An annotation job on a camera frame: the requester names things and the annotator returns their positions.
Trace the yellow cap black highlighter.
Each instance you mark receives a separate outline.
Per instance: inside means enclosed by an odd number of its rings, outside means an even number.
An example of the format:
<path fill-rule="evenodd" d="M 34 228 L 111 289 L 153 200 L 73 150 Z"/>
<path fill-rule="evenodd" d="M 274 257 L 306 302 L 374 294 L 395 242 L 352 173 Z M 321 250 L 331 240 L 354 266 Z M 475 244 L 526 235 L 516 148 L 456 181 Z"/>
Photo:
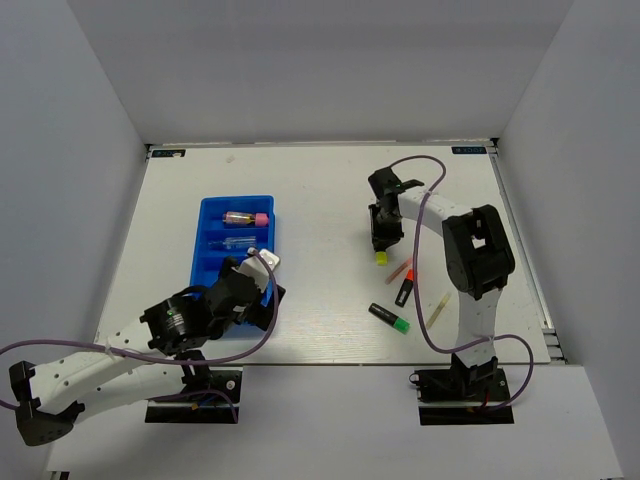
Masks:
<path fill-rule="evenodd" d="M 375 260 L 378 266 L 386 266 L 388 264 L 388 255 L 385 249 L 377 249 L 375 251 Z"/>

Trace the clear spray bottle blue cap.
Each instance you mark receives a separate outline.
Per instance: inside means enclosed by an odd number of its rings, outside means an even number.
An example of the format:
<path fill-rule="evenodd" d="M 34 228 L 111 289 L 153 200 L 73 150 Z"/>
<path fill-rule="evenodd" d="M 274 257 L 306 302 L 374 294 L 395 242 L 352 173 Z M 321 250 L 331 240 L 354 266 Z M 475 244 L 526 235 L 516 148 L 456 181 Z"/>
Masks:
<path fill-rule="evenodd" d="M 255 236 L 238 236 L 238 237 L 226 237 L 222 240 L 210 240 L 207 242 L 207 247 L 210 250 L 247 250 L 257 245 L 257 238 Z"/>

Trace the pink cap crayon tube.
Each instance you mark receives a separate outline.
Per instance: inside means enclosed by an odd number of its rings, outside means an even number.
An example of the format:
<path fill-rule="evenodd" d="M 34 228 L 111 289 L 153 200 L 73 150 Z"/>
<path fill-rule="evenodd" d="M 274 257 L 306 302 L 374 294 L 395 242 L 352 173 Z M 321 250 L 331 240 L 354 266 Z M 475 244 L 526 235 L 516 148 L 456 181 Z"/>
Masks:
<path fill-rule="evenodd" d="M 227 225 L 254 225 L 256 227 L 267 227 L 269 225 L 269 216 L 262 212 L 227 211 L 223 214 L 222 220 Z"/>

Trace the green cap black highlighter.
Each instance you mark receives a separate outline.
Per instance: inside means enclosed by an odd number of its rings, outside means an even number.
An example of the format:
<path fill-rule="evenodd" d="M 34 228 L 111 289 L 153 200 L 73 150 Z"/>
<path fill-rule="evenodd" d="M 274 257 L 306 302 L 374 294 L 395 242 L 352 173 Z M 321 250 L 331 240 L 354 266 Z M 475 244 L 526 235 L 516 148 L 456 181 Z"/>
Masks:
<path fill-rule="evenodd" d="M 368 312 L 402 334 L 407 334 L 410 330 L 408 321 L 377 303 L 372 303 L 368 308 Z"/>

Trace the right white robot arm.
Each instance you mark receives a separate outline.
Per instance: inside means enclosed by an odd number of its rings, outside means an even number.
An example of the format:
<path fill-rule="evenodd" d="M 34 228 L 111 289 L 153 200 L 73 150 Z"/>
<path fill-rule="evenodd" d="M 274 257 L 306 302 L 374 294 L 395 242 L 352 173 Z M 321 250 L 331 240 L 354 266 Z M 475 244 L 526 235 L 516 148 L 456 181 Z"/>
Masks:
<path fill-rule="evenodd" d="M 375 195 L 369 206 L 373 249 L 380 257 L 403 237 L 402 220 L 414 220 L 441 236 L 445 267 L 458 291 L 458 336 L 451 354 L 450 383 L 455 395 L 472 399 L 484 391 L 497 372 L 495 334 L 497 303 L 515 259 L 497 209 L 469 207 L 431 194 L 424 184 L 401 181 L 385 167 L 368 177 Z"/>

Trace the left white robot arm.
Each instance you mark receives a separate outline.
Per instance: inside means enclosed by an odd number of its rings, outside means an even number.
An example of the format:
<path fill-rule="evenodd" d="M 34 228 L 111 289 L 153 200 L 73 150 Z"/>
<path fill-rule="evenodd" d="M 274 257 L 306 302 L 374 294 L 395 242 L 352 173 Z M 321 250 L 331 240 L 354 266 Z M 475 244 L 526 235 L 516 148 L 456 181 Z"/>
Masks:
<path fill-rule="evenodd" d="M 106 410 L 140 400 L 228 396 L 211 369 L 257 350 L 207 359 L 201 349 L 233 326 L 249 324 L 271 336 L 285 289 L 277 284 L 279 257 L 252 248 L 242 262 L 224 259 L 216 282 L 187 287 L 146 309 L 100 343 L 45 364 L 18 362 L 9 369 L 12 409 L 23 442 L 52 443 Z"/>

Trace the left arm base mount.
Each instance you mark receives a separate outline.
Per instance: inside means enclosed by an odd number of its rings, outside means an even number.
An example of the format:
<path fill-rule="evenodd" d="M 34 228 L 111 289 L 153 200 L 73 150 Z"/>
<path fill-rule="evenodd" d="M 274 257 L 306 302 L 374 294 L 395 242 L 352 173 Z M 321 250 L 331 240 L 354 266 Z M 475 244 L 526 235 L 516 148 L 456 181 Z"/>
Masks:
<path fill-rule="evenodd" d="M 211 370 L 203 380 L 193 380 L 180 393 L 147 403 L 147 424 L 218 424 L 239 421 L 242 368 Z"/>

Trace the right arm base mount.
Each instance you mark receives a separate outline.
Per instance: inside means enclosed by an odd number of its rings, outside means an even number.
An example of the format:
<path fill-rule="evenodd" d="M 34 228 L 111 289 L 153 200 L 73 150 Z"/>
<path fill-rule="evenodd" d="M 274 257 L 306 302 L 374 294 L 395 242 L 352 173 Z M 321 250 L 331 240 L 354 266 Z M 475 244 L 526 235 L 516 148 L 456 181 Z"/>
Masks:
<path fill-rule="evenodd" d="M 511 406 L 496 406 L 510 399 L 507 378 L 499 369 L 496 378 L 481 384 L 473 393 L 463 393 L 453 382 L 448 369 L 415 370 L 409 376 L 417 391 L 421 426 L 510 425 L 514 423 Z"/>

